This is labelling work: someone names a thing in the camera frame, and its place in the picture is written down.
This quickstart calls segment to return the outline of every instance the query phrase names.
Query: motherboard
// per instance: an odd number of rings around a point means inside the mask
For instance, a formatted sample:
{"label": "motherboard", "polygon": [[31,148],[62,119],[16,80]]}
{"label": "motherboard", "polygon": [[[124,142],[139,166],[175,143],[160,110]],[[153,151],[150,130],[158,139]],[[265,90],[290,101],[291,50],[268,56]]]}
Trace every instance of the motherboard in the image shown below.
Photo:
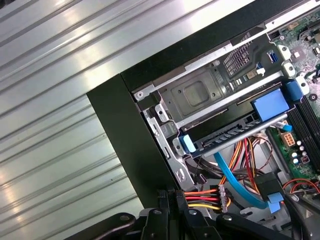
{"label": "motherboard", "polygon": [[308,101],[320,118],[320,10],[306,15],[269,35],[276,45],[288,46],[291,61],[298,75],[310,87]]}
{"label": "motherboard", "polygon": [[318,179],[320,156],[320,10],[269,34],[276,45],[287,46],[296,77],[303,77],[310,92],[289,112],[290,133],[271,134],[294,178]]}

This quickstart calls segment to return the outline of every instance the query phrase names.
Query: green circuit board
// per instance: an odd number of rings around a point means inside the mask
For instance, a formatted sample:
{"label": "green circuit board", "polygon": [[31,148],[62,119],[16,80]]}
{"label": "green circuit board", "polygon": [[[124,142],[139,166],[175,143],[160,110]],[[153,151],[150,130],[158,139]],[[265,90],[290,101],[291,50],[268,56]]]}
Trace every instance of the green circuit board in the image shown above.
{"label": "green circuit board", "polygon": [[[280,133],[278,130],[272,128],[271,129],[271,134],[273,136],[273,139],[275,140],[277,146],[279,147],[284,159],[287,162],[287,165],[293,175],[294,178],[302,178],[302,179],[316,179],[317,178],[317,173],[314,171],[314,168],[310,162],[308,163],[302,163],[300,162],[299,164],[294,164],[293,163],[293,158],[292,153],[297,153],[297,146],[292,146],[288,147],[284,144],[280,137]],[[297,138],[295,134],[292,132],[293,139],[295,142],[297,142]]]}
{"label": "green circuit board", "polygon": [[272,34],[278,35],[271,38],[272,42],[290,49],[291,60],[297,74],[305,74],[305,79],[310,87],[310,93],[307,97],[315,115],[320,119],[320,78],[316,79],[315,76],[316,71],[320,69],[320,54],[316,52],[316,48],[320,49],[320,10],[304,16]]}

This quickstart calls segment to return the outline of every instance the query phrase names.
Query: blue port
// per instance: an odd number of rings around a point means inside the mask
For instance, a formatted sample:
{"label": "blue port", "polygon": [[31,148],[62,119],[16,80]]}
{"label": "blue port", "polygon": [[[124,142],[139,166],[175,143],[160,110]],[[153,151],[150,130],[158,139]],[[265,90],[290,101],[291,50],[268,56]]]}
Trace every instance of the blue port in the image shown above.
{"label": "blue port", "polygon": [[275,53],[272,53],[272,56],[273,56],[273,58],[274,58],[274,62],[275,62],[275,63],[278,62],[278,57],[277,57],[277,55],[276,55]]}
{"label": "blue port", "polygon": [[273,51],[272,52],[268,52],[267,54],[268,54],[268,56],[269,56],[269,58],[270,58],[270,60],[271,60],[271,62],[273,64],[278,62],[278,57]]}
{"label": "blue port", "polygon": [[262,68],[263,68],[263,66],[262,66],[261,62],[258,62],[256,65],[256,69],[262,69]]}

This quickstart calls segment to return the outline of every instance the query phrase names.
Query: blue plastic latch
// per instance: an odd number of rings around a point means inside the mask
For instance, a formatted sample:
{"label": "blue plastic latch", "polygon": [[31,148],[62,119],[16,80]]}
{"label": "blue plastic latch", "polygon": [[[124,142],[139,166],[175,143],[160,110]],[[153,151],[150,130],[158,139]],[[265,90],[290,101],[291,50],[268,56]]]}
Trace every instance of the blue plastic latch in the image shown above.
{"label": "blue plastic latch", "polygon": [[196,151],[196,147],[192,142],[189,135],[180,136],[179,140],[183,146],[183,149],[186,153],[194,153]]}
{"label": "blue plastic latch", "polygon": [[273,214],[279,211],[281,206],[280,202],[284,200],[280,192],[272,193],[268,195],[269,201],[267,201],[270,212]]}
{"label": "blue plastic latch", "polygon": [[292,126],[288,125],[288,124],[285,124],[283,126],[283,130],[286,131],[286,132],[291,132],[292,131]]}
{"label": "blue plastic latch", "polygon": [[263,122],[290,109],[280,89],[254,100],[252,105]]}
{"label": "blue plastic latch", "polygon": [[274,203],[279,203],[284,200],[284,197],[281,195],[280,192],[272,193],[268,195],[269,201],[274,204]]}
{"label": "blue plastic latch", "polygon": [[285,84],[288,92],[288,96],[293,102],[299,101],[303,98],[304,94],[299,87],[299,83],[296,81],[291,81]]}
{"label": "blue plastic latch", "polygon": [[281,209],[279,202],[271,203],[270,201],[267,201],[267,203],[272,214]]}

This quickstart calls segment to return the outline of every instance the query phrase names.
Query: corrugated metal surface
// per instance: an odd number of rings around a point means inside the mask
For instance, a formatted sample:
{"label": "corrugated metal surface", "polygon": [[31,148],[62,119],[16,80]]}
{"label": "corrugated metal surface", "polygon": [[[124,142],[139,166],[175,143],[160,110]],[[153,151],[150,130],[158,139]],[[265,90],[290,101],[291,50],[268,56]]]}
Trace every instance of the corrugated metal surface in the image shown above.
{"label": "corrugated metal surface", "polygon": [[249,2],[16,0],[1,9],[1,239],[63,239],[117,212],[138,214],[86,93]]}

